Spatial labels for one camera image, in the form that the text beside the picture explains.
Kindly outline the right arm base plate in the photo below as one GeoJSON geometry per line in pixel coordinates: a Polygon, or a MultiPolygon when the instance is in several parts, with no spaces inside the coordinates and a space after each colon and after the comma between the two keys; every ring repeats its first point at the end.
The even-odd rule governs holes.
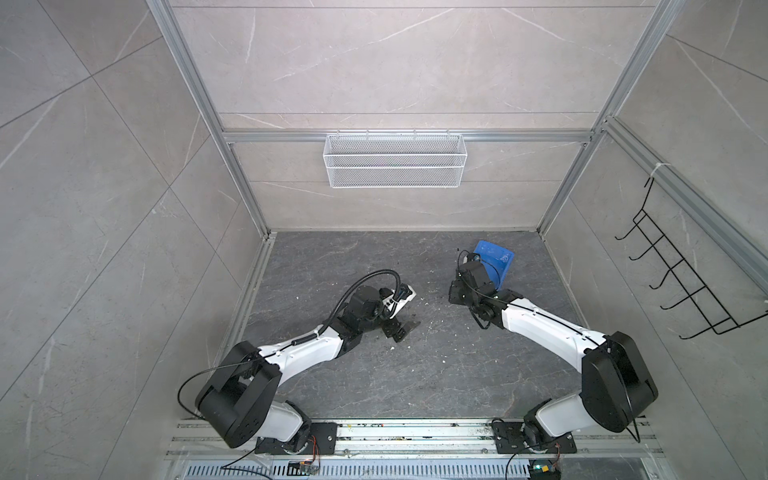
{"type": "Polygon", "coordinates": [[[575,454],[577,447],[573,436],[566,433],[552,437],[532,423],[504,421],[494,418],[489,427],[499,454],[575,454]]]}

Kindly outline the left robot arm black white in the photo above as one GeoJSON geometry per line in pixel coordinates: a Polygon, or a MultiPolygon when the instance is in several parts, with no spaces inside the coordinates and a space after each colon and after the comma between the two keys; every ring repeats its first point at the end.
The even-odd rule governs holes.
{"type": "Polygon", "coordinates": [[[407,330],[397,314],[414,297],[407,284],[395,291],[360,286],[328,327],[320,325],[272,345],[236,344],[197,395],[196,409],[230,448],[257,437],[273,440],[287,451],[302,451],[310,440],[312,421],[292,402],[277,401],[278,388],[349,353],[367,332],[380,329],[387,338],[402,341],[407,330]]]}

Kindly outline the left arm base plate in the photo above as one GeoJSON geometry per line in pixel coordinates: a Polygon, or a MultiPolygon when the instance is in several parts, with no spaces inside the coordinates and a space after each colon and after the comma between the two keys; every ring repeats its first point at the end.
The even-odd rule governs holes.
{"type": "Polygon", "coordinates": [[[311,455],[315,452],[319,455],[332,455],[335,452],[338,427],[334,422],[317,422],[302,426],[286,443],[271,438],[259,440],[255,452],[273,455],[311,455]]]}

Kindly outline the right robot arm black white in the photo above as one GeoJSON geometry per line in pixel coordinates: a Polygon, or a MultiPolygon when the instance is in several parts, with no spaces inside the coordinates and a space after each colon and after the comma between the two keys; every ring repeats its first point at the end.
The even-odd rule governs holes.
{"type": "Polygon", "coordinates": [[[545,451],[559,438],[594,426],[620,433],[659,397],[632,337],[584,328],[513,290],[498,290],[478,254],[459,255],[449,302],[467,307],[481,328],[496,326],[522,335],[580,374],[579,392],[545,400],[526,414],[521,435],[529,449],[545,451]]]}

